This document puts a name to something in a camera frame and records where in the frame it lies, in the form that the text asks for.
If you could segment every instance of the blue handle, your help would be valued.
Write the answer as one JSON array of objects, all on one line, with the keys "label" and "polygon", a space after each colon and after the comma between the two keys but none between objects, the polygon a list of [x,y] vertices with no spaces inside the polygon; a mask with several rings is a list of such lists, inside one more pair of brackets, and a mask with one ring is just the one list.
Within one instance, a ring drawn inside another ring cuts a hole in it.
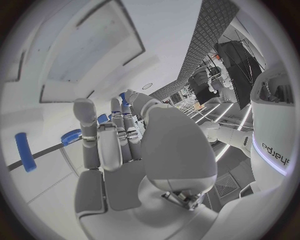
[{"label": "blue handle", "polygon": [[125,99],[125,92],[121,93],[121,94],[120,94],[120,97],[122,98],[122,104],[123,104],[124,106],[128,106],[129,103],[128,103],[128,102],[126,101],[126,99]]},{"label": "blue handle", "polygon": [[30,151],[26,133],[20,132],[14,136],[22,164],[27,173],[37,168],[34,157]]}]

